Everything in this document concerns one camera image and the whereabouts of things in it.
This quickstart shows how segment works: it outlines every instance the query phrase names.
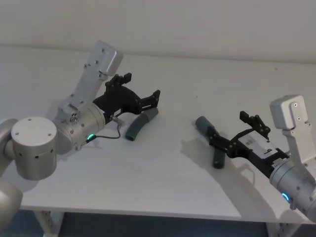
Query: white table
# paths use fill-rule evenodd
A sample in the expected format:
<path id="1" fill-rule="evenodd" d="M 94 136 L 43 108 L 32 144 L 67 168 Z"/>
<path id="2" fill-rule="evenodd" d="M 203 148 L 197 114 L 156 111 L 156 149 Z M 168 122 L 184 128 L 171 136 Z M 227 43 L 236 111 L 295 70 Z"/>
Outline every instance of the white table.
<path id="1" fill-rule="evenodd" d="M 0 120 L 54 118 L 87 57 L 88 52 L 0 47 Z M 23 191 L 22 209 L 310 223 L 289 210 L 245 159 L 212 168 L 213 148 L 193 122 L 204 115 L 231 139 L 248 127 L 238 119 L 241 110 L 259 114 L 272 128 L 271 140 L 287 151 L 269 103 L 303 94 L 316 124 L 315 65 L 126 55 L 119 73 L 127 72 L 133 73 L 127 87 L 139 96 L 161 90 L 159 115 L 135 142 L 97 139 L 61 156 L 54 174 L 39 182 L 22 179 L 12 163 L 3 177 Z M 135 117 L 121 117 L 123 134 Z M 100 134 L 116 135 L 115 124 L 106 127 Z"/>

